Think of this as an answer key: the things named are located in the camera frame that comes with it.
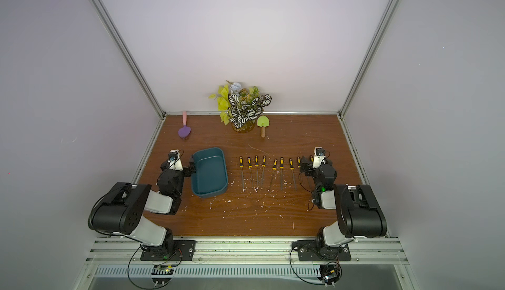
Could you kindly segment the teal plastic storage box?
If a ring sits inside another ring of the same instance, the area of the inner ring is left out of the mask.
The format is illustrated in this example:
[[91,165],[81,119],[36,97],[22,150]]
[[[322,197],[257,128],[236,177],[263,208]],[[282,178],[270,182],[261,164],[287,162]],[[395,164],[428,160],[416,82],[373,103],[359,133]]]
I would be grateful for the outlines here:
[[191,175],[193,193],[202,199],[224,194],[228,189],[228,172],[223,150],[203,149],[191,158],[195,165],[195,173]]

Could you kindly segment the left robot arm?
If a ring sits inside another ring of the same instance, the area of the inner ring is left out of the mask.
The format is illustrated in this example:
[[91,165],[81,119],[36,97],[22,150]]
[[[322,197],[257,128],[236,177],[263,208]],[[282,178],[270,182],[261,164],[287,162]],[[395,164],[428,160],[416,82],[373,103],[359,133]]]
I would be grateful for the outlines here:
[[153,191],[149,184],[116,183],[92,207],[88,227],[103,235],[117,234],[138,241],[145,250],[173,253],[172,231],[154,224],[143,213],[177,213],[181,205],[184,180],[196,173],[196,167],[193,161],[188,167],[179,168],[176,165],[176,161],[166,161],[162,165],[158,192]]

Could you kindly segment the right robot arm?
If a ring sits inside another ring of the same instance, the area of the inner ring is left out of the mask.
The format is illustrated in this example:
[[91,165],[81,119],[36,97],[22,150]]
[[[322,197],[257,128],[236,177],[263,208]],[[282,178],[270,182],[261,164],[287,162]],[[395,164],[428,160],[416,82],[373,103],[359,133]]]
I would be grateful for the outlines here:
[[336,221],[320,228],[316,248],[341,248],[356,237],[387,235],[387,220],[369,185],[336,184],[337,171],[331,162],[302,157],[301,174],[312,178],[311,201],[315,207],[334,210]]

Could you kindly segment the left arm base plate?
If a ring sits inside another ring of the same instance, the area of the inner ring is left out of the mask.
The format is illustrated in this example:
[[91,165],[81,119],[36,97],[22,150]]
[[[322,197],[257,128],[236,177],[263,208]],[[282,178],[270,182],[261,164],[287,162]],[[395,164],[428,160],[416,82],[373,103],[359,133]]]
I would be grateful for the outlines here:
[[183,239],[157,247],[142,246],[140,261],[192,261],[196,244],[196,240]]

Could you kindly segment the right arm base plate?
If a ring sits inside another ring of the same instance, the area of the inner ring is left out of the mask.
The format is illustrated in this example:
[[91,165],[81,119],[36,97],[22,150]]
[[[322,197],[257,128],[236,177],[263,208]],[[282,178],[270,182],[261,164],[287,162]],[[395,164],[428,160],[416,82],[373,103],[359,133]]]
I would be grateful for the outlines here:
[[302,239],[291,244],[301,262],[350,262],[351,252],[348,245],[328,247],[316,240]]

